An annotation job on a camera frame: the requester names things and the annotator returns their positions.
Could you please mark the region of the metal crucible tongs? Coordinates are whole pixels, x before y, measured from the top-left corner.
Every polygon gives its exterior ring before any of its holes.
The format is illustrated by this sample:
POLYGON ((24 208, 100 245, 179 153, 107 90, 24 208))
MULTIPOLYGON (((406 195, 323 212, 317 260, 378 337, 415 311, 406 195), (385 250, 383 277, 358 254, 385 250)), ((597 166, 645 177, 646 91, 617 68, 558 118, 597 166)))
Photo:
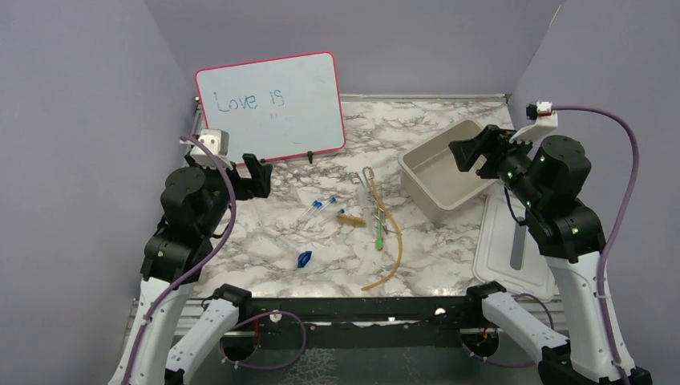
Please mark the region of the metal crucible tongs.
MULTIPOLYGON (((356 197, 358 200, 359 207, 361 209, 361 217, 366 221, 366 227, 374 231, 376 239, 376 213, 378 210, 378 203, 372 193, 369 181, 367 177, 367 170, 369 167, 365 167, 361 172, 350 172, 348 174, 350 182, 356 185, 356 197)), ((383 215, 383 236, 388 234, 390 231, 387 228, 386 220, 383 215)))

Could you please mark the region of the test tube brush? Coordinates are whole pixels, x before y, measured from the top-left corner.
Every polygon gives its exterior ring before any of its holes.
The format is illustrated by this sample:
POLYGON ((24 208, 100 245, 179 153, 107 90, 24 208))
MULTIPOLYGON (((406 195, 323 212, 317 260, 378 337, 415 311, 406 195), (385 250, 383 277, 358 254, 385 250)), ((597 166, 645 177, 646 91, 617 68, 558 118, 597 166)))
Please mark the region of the test tube brush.
POLYGON ((339 223, 344 225, 350 225, 358 228, 366 227, 366 221, 362 217, 356 217, 346 213, 337 213, 336 218, 339 223))

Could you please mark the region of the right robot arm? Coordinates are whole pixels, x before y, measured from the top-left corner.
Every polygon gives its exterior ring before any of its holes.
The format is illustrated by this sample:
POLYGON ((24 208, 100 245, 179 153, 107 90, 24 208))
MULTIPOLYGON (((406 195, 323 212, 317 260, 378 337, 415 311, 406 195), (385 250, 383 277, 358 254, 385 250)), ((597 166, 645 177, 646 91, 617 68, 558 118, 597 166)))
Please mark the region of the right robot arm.
POLYGON ((598 215, 579 200, 591 164, 582 145, 566 136, 531 144, 495 125, 449 144, 457 168, 503 182, 525 210, 524 223, 557 284, 567 334, 524 310, 498 283, 471 288, 463 317, 473 326, 497 325, 537 365, 544 384, 649 384, 651 374, 626 350, 598 264, 605 235, 598 215))

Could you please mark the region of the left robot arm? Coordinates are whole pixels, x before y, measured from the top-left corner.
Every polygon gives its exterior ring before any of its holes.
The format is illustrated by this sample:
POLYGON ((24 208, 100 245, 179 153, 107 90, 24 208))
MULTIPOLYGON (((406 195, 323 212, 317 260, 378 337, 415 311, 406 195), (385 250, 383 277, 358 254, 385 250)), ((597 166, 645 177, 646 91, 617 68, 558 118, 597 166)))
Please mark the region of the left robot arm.
POLYGON ((243 156, 248 178, 214 155, 201 154, 212 167, 192 154, 185 158, 188 166, 167 177, 160 196, 164 214, 144 247, 139 305, 112 384, 187 384, 223 333, 251 322, 252 294, 227 285, 199 322, 173 342, 203 266, 233 231, 237 201, 268 197, 273 171, 254 154, 243 156))

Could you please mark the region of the green handled tool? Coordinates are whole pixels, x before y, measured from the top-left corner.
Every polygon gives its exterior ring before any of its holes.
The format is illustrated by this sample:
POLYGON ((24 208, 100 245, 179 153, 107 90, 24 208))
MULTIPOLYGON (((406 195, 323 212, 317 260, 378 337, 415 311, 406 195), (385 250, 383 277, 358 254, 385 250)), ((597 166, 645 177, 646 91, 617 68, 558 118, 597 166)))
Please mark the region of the green handled tool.
POLYGON ((384 241, 383 241, 383 211, 381 209, 377 210, 376 213, 376 221, 377 221, 377 226, 376 226, 376 239, 375 239, 375 246, 377 250, 382 250, 384 247, 384 241))

